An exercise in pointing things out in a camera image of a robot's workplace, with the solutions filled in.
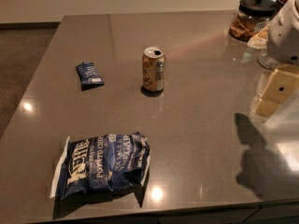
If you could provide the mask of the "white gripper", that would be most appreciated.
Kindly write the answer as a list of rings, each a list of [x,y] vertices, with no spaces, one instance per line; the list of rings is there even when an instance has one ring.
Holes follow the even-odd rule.
[[[299,64],[299,0],[288,0],[270,23],[268,55],[281,63]],[[253,112],[271,117],[299,89],[298,68],[276,68],[260,76]]]

